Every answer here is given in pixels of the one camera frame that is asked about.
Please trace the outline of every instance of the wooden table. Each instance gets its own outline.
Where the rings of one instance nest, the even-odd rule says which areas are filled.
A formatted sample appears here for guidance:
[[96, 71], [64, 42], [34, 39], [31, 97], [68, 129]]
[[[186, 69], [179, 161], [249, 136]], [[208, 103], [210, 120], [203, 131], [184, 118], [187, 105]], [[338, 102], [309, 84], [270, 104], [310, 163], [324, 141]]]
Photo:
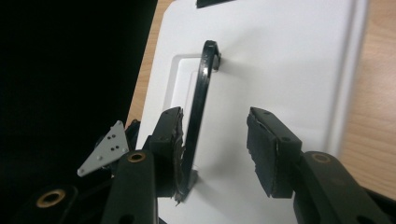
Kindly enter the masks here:
[[[141, 120], [163, 13], [159, 0], [127, 125]], [[396, 200], [396, 1], [373, 0], [341, 162], [360, 184]]]

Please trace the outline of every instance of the wood grain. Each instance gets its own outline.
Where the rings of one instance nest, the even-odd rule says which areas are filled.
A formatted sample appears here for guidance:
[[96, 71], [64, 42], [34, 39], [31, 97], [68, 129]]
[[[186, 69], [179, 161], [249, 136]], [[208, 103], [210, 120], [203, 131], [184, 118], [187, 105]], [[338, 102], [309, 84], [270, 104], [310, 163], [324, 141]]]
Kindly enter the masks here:
[[[127, 120], [141, 120], [163, 13], [159, 0]], [[396, 200], [396, 1], [373, 0], [341, 162], [360, 184]]]

